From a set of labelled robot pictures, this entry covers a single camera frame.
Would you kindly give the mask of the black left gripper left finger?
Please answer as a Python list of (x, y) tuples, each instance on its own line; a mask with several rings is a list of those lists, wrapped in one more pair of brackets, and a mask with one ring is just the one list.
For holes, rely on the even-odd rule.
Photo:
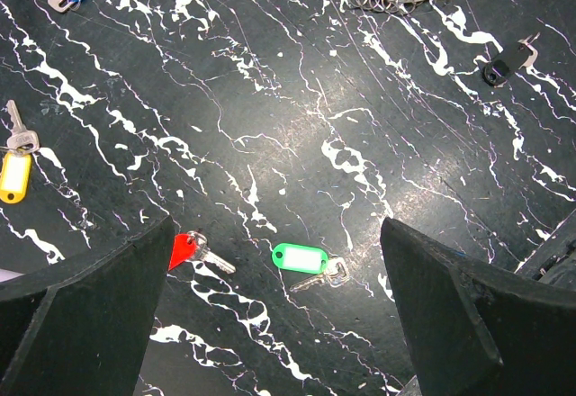
[(131, 395), (166, 279), (171, 217), (1, 284), (3, 395)]

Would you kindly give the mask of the key with green tag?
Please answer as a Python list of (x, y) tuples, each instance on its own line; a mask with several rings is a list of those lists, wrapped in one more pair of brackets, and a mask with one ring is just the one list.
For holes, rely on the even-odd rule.
[(271, 253), (273, 263), (281, 270), (309, 275), (294, 284), (290, 291), (298, 293), (316, 285), (336, 288), (350, 279), (346, 261), (342, 257), (329, 257), (321, 248), (280, 243)]

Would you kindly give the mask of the key with red tag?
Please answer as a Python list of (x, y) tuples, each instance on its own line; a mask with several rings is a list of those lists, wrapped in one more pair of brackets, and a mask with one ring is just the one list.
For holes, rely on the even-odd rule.
[(171, 271), (188, 260), (213, 264), (229, 275), (236, 272), (236, 267), (233, 264), (210, 250), (207, 238), (199, 231), (188, 231), (175, 235), (168, 270)]

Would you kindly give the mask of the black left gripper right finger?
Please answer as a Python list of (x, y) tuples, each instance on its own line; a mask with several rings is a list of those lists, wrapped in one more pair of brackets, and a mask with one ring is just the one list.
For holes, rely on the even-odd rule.
[(516, 272), (394, 219), (381, 245), (423, 394), (574, 394), (573, 217)]

